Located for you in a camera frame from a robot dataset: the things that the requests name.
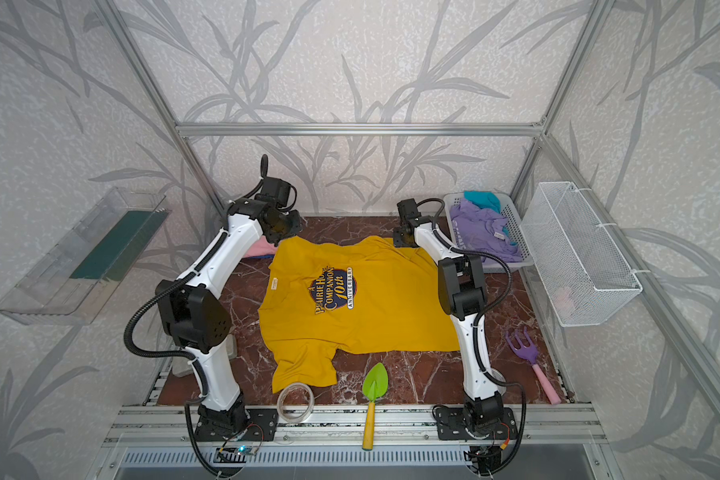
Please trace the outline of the grey plastic laundry basket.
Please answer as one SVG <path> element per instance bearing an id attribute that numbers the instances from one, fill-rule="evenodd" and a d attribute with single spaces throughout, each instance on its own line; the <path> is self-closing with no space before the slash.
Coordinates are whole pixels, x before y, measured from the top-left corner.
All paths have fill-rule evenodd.
<path id="1" fill-rule="evenodd" d="M 520 224 L 521 224 L 521 218 L 518 214 L 518 212 L 515 209 L 515 206 L 511 200 L 511 198 L 508 195 L 505 195 L 503 193 L 494 193 L 499 200 L 501 201 L 501 214 L 504 215 L 508 219 L 508 235 L 510 239 L 520 248 L 521 253 L 523 254 L 523 260 L 518 263 L 505 263 L 508 265 L 509 269 L 511 271 L 516 271 L 520 268 L 531 266 L 533 264 L 533 259 L 531 257 L 530 251 L 526 246 L 525 240 L 523 238 Z M 449 213 L 449 210 L 452 206 L 457 205 L 462 199 L 464 198 L 464 192 L 462 193 L 452 193 L 452 194 L 446 194 L 444 196 L 444 203 L 445 203 L 445 215 L 447 218 L 448 227 L 450 229 L 450 238 L 452 240 L 452 243 L 461 250 L 464 250 L 456 240 L 456 236 L 454 235 L 455 230 L 452 226 L 451 222 L 451 215 Z"/>

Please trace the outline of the yellow printed t-shirt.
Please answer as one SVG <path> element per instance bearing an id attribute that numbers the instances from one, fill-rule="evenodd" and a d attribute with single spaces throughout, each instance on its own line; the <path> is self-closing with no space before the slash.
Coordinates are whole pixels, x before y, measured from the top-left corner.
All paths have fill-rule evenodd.
<path id="1" fill-rule="evenodd" d="M 260 330 L 277 364 L 272 390 L 336 384 L 337 351 L 459 348 L 438 300 L 438 271 L 421 248 L 370 236 L 357 244 L 284 240 L 270 265 Z"/>

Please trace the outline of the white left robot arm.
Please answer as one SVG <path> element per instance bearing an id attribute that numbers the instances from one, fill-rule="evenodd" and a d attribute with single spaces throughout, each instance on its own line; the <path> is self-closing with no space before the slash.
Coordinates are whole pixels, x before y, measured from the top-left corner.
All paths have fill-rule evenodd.
<path id="1" fill-rule="evenodd" d="M 264 177 L 253 192 L 233 201 L 210 245 L 175 281 L 156 292 L 164 330 L 189 355 L 201 389 L 202 412 L 231 424 L 244 408 L 228 358 L 231 314 L 220 301 L 227 280 L 254 244 L 276 246 L 301 231 L 297 191 L 285 180 Z"/>

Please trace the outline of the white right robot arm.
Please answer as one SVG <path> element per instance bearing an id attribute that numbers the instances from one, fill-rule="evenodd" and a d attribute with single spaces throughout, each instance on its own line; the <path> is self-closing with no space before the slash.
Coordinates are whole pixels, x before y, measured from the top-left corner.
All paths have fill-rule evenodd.
<path id="1" fill-rule="evenodd" d="M 448 239 L 433 216 L 419 210 L 421 203 L 397 203 L 399 226 L 393 231 L 398 248 L 421 248 L 437 267 L 438 300 L 456 331 L 462 366 L 464 425 L 472 432 L 499 421 L 504 405 L 493 381 L 485 339 L 488 300 L 482 258 L 468 254 Z"/>

